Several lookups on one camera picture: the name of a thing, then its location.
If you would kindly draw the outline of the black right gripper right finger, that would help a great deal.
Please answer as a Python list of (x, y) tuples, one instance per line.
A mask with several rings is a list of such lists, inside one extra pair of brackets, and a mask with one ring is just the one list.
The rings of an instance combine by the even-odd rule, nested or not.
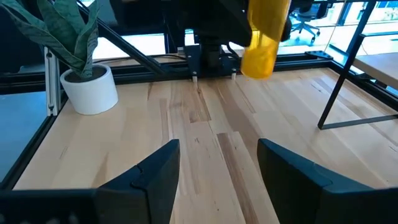
[(280, 224), (314, 224), (327, 187), (343, 193), (371, 190), (268, 139), (258, 140), (257, 160)]

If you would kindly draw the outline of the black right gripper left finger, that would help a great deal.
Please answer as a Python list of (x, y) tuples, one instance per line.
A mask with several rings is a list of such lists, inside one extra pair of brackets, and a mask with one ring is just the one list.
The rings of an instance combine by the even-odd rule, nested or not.
[(180, 142), (172, 139), (98, 188), (99, 224), (169, 224), (180, 172)]

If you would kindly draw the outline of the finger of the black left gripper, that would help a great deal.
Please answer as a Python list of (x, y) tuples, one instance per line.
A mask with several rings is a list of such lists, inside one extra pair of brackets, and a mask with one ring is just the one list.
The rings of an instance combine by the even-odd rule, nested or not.
[(243, 47), (248, 47), (252, 39), (252, 29), (247, 18), (249, 0), (218, 0), (221, 20), (224, 22), (225, 38)]
[(289, 39), (290, 37), (290, 32), (291, 32), (291, 28), (292, 28), (292, 21), (290, 19), (289, 16), (287, 16), (286, 22), (285, 22), (285, 26), (281, 35), (281, 42), (285, 42), (286, 40)]

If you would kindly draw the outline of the orange medicine bottle white cap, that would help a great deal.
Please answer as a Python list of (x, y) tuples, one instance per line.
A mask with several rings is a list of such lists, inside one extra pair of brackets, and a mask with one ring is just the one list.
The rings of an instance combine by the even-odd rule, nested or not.
[(272, 75), (291, 0), (249, 0), (251, 43), (244, 49), (241, 72), (253, 79)]

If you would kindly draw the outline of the black office chair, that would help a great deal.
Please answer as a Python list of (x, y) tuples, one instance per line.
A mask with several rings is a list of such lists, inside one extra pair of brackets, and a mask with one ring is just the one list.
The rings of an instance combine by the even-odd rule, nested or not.
[(292, 25), (290, 32), (298, 31), (300, 34), (304, 29), (313, 35), (311, 39), (311, 43), (313, 43), (316, 37), (320, 35), (320, 29), (310, 25), (309, 22), (326, 17), (332, 5), (333, 3), (330, 1), (319, 1), (312, 3), (309, 7), (295, 9), (291, 16), (298, 23)]

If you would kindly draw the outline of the green leafy plant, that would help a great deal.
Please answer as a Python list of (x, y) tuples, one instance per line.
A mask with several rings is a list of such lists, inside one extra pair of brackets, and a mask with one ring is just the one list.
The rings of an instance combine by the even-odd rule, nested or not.
[(93, 52), (98, 45), (97, 0), (89, 5), (84, 21), (76, 0), (36, 0), (41, 18), (31, 14), (18, 0), (0, 0), (19, 31), (43, 45), (80, 80), (93, 76)]

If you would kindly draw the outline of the wooden shelf black metal frame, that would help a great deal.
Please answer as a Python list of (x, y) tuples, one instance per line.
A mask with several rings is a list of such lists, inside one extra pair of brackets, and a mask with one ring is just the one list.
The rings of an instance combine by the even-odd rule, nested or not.
[[(334, 60), (329, 64), (329, 67), (340, 76), (338, 77), (325, 109), (320, 116), (317, 124), (318, 129), (342, 128), (398, 119), (398, 96), (395, 97), (386, 90), (387, 87), (391, 87), (398, 91), (398, 52), (357, 55), (358, 50), (362, 46), (363, 40), (367, 37), (398, 35), (398, 31), (373, 33), (363, 32), (376, 3), (378, 1), (381, 2), (388, 0), (334, 0), (334, 2), (338, 1), (365, 2), (367, 6), (347, 48), (346, 53), (348, 54), (348, 57), (345, 64), (338, 65)], [(352, 84), (360, 87), (360, 89), (364, 90), (366, 93), (369, 93), (377, 100), (397, 111), (397, 114), (326, 124), (325, 121), (345, 80), (349, 80)]]

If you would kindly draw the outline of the black aluminium table frame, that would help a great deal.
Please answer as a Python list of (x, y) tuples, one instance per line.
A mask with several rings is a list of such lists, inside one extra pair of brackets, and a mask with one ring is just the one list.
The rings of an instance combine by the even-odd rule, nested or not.
[[(161, 64), (161, 67), (172, 69), (172, 71), (169, 72), (168, 75), (156, 75), (143, 65), (112, 66), (111, 70), (114, 75), (115, 84), (117, 85), (184, 80), (191, 77), (187, 62), (165, 62)], [(279, 55), (276, 59), (274, 71), (284, 72), (324, 67), (328, 67), (337, 73), (343, 72), (343, 66), (336, 61), (322, 58), (321, 56), (310, 55), (308, 52), (304, 54)], [(398, 96), (393, 96), (392, 93), (366, 81), (361, 78), (360, 75), (355, 75), (353, 72), (349, 72), (348, 80), (398, 112)], [(0, 74), (0, 94), (2, 95), (44, 90), (44, 72)], [(55, 119), (56, 117), (54, 115), (49, 115), (44, 119), (40, 127), (37, 128), (37, 131), (31, 137), (20, 156), (6, 173), (2, 181), (0, 181), (1, 190), (11, 190), (16, 185), (18, 179), (38, 149), (39, 144), (43, 141), (50, 127), (55, 122)]]

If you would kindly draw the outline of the silver aluminium frame bracket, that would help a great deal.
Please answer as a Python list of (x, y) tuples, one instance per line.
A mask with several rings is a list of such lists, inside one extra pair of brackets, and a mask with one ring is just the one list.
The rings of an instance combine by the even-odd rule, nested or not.
[(47, 47), (44, 47), (44, 62), (47, 115), (57, 116), (61, 103), (59, 62)]

